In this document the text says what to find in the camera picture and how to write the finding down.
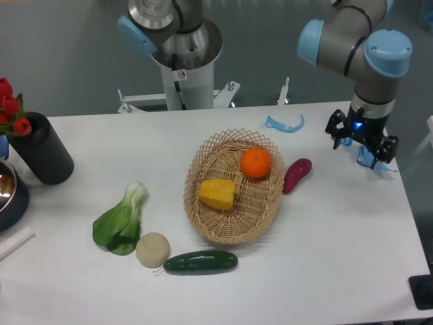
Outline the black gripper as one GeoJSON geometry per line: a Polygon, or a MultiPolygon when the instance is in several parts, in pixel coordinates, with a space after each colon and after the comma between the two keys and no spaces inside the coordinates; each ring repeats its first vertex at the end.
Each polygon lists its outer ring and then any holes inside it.
{"type": "Polygon", "coordinates": [[[334,141],[334,150],[340,146],[343,139],[351,138],[366,145],[373,156],[369,168],[374,169],[377,162],[390,163],[396,156],[398,137],[383,133],[388,115],[389,103],[352,101],[347,116],[341,110],[336,110],[330,116],[325,132],[334,141]]]}

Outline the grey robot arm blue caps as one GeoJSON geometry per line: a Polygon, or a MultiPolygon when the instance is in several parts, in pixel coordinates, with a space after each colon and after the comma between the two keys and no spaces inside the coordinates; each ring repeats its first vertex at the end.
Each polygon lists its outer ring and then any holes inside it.
{"type": "MultiPolygon", "coordinates": [[[[297,53],[355,81],[348,112],[335,111],[326,132],[335,145],[349,138],[365,146],[368,162],[391,162],[398,138],[384,128],[400,80],[412,54],[409,38],[397,30],[377,29],[391,1],[333,1],[331,22],[311,20],[303,28],[297,53]]],[[[219,28],[202,13],[201,1],[130,1],[118,20],[125,41],[160,67],[169,110],[215,108],[214,61],[223,40],[219,28]]]]}

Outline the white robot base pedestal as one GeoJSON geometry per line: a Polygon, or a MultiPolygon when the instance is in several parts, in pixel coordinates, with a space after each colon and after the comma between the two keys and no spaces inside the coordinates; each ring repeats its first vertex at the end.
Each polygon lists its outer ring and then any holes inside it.
{"type": "Polygon", "coordinates": [[[214,91],[214,63],[222,48],[219,28],[207,18],[193,32],[172,35],[152,55],[160,67],[165,94],[175,81],[181,81],[189,89],[208,85],[214,91]]]}

